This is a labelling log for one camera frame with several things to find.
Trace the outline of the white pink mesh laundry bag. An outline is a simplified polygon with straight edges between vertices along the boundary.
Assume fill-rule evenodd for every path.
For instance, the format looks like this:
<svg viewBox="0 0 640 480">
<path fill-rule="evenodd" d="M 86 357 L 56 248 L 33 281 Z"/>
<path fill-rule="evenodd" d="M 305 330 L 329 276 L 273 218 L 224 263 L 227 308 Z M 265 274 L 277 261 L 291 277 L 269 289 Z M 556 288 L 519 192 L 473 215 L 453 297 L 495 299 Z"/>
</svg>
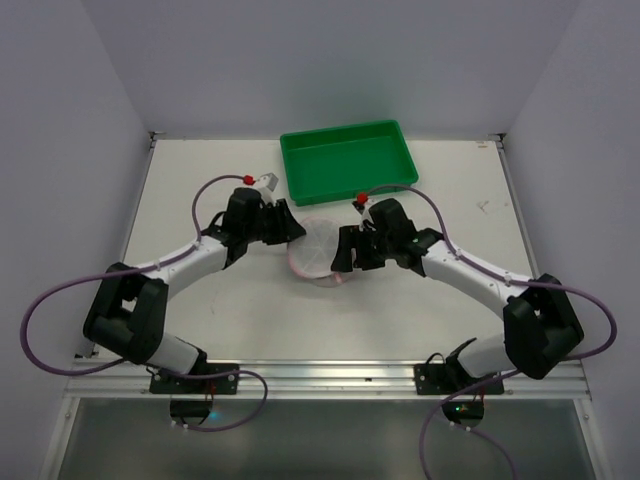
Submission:
<svg viewBox="0 0 640 480">
<path fill-rule="evenodd" d="M 317 286 L 343 285 L 348 275 L 331 268 L 338 250 L 340 224 L 334 219 L 318 216 L 307 217 L 300 224 L 306 234 L 287 245 L 291 271 Z"/>
</svg>

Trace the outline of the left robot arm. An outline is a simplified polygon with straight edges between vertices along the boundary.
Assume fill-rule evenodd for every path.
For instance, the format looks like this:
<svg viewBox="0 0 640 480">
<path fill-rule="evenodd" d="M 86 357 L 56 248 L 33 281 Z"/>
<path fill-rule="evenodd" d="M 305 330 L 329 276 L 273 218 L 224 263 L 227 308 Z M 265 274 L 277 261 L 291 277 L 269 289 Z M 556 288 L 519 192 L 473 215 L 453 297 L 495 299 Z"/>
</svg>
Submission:
<svg viewBox="0 0 640 480">
<path fill-rule="evenodd" d="M 202 278 L 221 272 L 247 253 L 253 242 L 288 244 L 306 234 L 284 199 L 267 201 L 261 191 L 240 187 L 226 209 L 194 243 L 155 263 L 107 270 L 83 325 L 95 344 L 137 364 L 176 373 L 206 373 L 207 354 L 165 331 L 169 301 Z"/>
</svg>

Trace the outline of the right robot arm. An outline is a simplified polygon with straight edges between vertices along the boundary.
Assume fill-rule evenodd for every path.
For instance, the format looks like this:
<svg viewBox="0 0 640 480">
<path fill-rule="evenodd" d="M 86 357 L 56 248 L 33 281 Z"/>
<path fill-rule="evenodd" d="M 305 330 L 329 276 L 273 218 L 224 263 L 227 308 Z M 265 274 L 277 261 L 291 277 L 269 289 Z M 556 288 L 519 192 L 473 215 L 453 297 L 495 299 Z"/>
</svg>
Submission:
<svg viewBox="0 0 640 480">
<path fill-rule="evenodd" d="M 464 261 L 443 233 L 417 229 L 395 199 L 374 203 L 361 194 L 353 206 L 361 221 L 340 227 L 333 271 L 375 270 L 393 260 L 476 300 L 503 323 L 501 333 L 468 339 L 427 367 L 427 381 L 441 391 L 453 393 L 512 369 L 540 380 L 582 342 L 582 326 L 555 277 L 545 274 L 531 286 L 529 278 L 497 274 L 477 258 Z"/>
</svg>

